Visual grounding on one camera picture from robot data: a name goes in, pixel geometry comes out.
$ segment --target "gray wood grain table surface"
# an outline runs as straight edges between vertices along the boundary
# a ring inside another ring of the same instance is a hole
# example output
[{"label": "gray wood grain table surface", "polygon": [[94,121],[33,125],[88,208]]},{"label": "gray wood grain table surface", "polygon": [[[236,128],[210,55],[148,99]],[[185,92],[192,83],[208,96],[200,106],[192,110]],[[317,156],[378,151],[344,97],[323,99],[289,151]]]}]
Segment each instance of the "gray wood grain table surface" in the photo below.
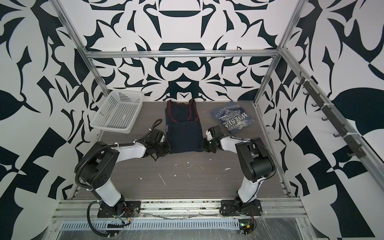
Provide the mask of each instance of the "gray wood grain table surface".
[{"label": "gray wood grain table surface", "polygon": [[[208,128],[220,124],[211,116],[212,109],[224,104],[196,103],[204,137]],[[260,137],[265,141],[252,102],[239,101],[239,104],[255,119],[255,122],[244,127],[237,137]],[[145,135],[158,118],[163,119],[163,122],[157,129],[165,132],[165,107],[164,102],[143,103],[131,133],[104,132],[101,140],[108,144],[132,142]],[[218,150],[215,154],[207,152],[168,154],[160,157],[157,162],[151,157],[122,161],[115,165],[111,180],[126,198],[232,198],[241,186],[243,177],[237,154]],[[284,196],[278,174],[263,183],[258,196]],[[80,189],[76,198],[94,199],[94,196],[85,189]]]}]

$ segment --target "white plastic basket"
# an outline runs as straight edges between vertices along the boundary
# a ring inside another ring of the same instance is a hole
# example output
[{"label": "white plastic basket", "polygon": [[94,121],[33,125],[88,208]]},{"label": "white plastic basket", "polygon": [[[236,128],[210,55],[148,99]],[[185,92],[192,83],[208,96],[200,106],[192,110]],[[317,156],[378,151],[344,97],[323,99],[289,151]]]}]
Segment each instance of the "white plastic basket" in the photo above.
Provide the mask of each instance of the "white plastic basket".
[{"label": "white plastic basket", "polygon": [[142,107],[144,93],[113,90],[95,116],[91,127],[109,132],[130,133]]}]

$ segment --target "black mounting plate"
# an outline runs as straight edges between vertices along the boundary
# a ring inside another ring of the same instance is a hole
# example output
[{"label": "black mounting plate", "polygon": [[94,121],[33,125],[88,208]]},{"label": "black mounting plate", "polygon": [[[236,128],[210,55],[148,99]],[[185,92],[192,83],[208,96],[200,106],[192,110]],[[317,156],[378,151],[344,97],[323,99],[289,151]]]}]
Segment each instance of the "black mounting plate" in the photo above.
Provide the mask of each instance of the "black mounting plate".
[{"label": "black mounting plate", "polygon": [[[131,217],[135,212],[140,212],[141,201],[125,201],[125,204],[131,211],[123,217]],[[107,207],[102,207],[101,210],[99,209],[99,212],[97,213],[98,218],[113,217],[113,215],[114,213]]]},{"label": "black mounting plate", "polygon": [[[253,204],[250,204],[247,208],[243,209],[242,212],[254,216],[261,216],[263,212],[260,201],[255,199],[252,201]],[[225,216],[241,216],[242,214],[236,213],[237,207],[235,205],[235,200],[221,200],[221,213]]]}]

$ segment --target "navy blue apron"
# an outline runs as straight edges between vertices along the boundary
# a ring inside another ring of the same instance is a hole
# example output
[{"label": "navy blue apron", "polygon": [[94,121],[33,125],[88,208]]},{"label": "navy blue apron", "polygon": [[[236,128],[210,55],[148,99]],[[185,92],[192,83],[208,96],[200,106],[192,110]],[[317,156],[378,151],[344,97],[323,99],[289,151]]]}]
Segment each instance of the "navy blue apron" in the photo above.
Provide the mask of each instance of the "navy blue apron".
[{"label": "navy blue apron", "polygon": [[203,151],[203,132],[194,99],[188,104],[167,102],[166,131],[170,153]]}]

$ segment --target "robotic arm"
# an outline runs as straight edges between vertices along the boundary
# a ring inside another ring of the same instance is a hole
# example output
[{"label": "robotic arm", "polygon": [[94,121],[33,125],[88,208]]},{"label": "robotic arm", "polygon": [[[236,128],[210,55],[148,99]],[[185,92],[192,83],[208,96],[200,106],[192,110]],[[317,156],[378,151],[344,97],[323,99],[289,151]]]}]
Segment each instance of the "robotic arm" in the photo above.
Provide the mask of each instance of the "robotic arm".
[{"label": "robotic arm", "polygon": [[[112,170],[117,162],[147,156],[156,161],[158,157],[168,154],[169,146],[164,140],[164,132],[155,129],[161,123],[159,120],[149,133],[133,143],[121,145],[117,143],[107,145],[101,141],[95,143],[75,168],[75,182],[91,191],[101,201],[101,208],[108,208],[112,215],[120,220],[126,206],[124,197],[110,179]],[[206,131],[206,135],[207,138],[204,138],[203,143],[204,151],[216,153],[220,149],[237,153],[244,179],[232,209],[240,213],[250,211],[257,202],[260,185],[275,172],[275,163],[271,160],[270,152],[260,138],[239,139],[224,136],[220,126],[211,127]]]}]

